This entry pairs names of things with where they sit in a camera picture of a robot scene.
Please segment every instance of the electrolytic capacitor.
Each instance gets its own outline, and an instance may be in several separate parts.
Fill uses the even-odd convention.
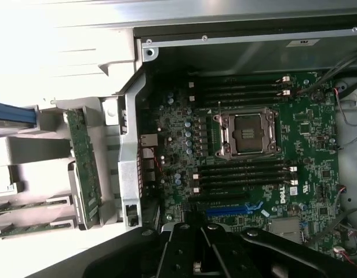
[[[307,210],[307,205],[304,204],[304,203],[300,203],[298,206],[300,207],[300,209],[301,209],[302,211]]]

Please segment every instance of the dell logo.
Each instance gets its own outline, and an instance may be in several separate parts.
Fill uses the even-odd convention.
[[[279,189],[279,191],[280,191],[280,203],[281,204],[285,204],[286,202],[285,202],[285,186],[283,185],[280,189]]]

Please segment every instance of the motherboard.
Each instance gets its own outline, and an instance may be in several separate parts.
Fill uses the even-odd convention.
[[[335,218],[334,94],[317,72],[161,79],[138,111],[143,196],[161,224],[194,206],[233,232],[306,243]],[[314,249],[333,255],[339,233]]]

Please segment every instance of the cpu socket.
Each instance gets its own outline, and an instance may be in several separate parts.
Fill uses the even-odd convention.
[[[251,159],[281,151],[276,146],[275,117],[279,113],[269,108],[227,111],[215,115],[220,124],[221,149],[218,158],[226,160]]]

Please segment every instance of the blue pcie slot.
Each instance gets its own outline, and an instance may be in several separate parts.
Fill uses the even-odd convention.
[[[207,217],[214,216],[226,216],[226,215],[237,215],[237,214],[253,214],[254,210],[261,208],[264,202],[259,202],[257,205],[245,204],[244,206],[234,206],[234,207],[219,207],[219,208],[208,208],[206,210]]]

